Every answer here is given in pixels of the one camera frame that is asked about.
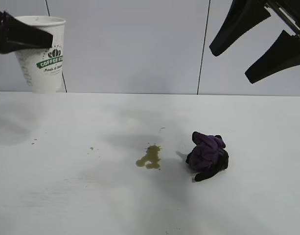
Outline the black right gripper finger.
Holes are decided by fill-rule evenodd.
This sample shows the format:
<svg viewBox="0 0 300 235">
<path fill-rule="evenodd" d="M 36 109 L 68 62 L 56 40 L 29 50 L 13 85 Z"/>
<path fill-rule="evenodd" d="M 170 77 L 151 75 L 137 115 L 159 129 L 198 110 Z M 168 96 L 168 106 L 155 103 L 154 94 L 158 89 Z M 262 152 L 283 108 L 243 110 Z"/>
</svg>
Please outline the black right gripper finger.
<svg viewBox="0 0 300 235">
<path fill-rule="evenodd" d="M 300 65 L 300 37 L 282 31 L 272 46 L 245 72 L 250 83 Z"/>
<path fill-rule="evenodd" d="M 265 0 L 233 0 L 228 14 L 209 48 L 221 55 L 238 38 L 271 16 Z"/>
</svg>

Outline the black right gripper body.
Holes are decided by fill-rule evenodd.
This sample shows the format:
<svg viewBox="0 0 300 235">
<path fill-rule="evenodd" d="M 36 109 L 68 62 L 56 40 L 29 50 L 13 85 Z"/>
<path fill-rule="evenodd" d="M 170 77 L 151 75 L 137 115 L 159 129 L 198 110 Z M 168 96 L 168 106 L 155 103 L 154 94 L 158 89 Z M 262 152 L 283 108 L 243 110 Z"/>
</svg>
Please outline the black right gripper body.
<svg viewBox="0 0 300 235">
<path fill-rule="evenodd" d="M 300 39 L 300 0 L 263 0 L 262 4 L 264 8 L 272 9 Z M 266 9 L 264 12 L 267 18 L 271 16 Z"/>
</svg>

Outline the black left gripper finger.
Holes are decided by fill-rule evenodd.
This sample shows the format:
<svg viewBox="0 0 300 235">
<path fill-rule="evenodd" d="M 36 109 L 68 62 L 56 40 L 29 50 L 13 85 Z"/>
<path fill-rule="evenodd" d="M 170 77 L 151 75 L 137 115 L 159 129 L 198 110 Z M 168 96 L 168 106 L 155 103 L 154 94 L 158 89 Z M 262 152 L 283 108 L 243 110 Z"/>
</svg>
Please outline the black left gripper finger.
<svg viewBox="0 0 300 235">
<path fill-rule="evenodd" d="M 20 22 L 4 11 L 5 32 L 4 47 L 0 48 L 0 54 L 9 54 L 23 49 L 51 48 L 53 35 Z"/>
</svg>

